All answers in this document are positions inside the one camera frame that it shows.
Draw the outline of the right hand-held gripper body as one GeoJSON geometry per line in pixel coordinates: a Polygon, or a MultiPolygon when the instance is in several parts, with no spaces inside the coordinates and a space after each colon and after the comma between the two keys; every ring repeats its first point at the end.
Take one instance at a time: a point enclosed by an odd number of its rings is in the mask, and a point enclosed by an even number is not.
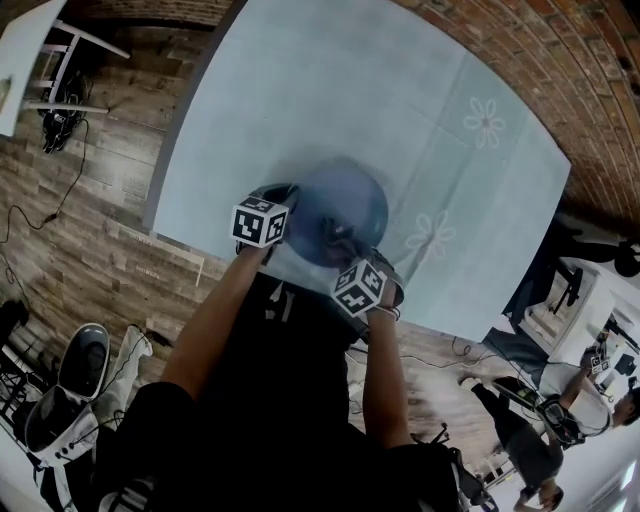
{"type": "Polygon", "coordinates": [[[387,259],[373,251],[338,276],[331,298],[351,318],[371,309],[383,309],[398,318],[404,283],[387,259]]]}

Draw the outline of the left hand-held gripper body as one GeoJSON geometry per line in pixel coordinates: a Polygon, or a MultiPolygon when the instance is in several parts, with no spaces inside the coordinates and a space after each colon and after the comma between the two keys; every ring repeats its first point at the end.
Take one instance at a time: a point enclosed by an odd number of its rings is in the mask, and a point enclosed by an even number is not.
{"type": "Polygon", "coordinates": [[[257,190],[233,207],[230,236],[236,242],[264,248],[279,241],[289,211],[282,206],[285,196],[258,196],[257,190]]]}

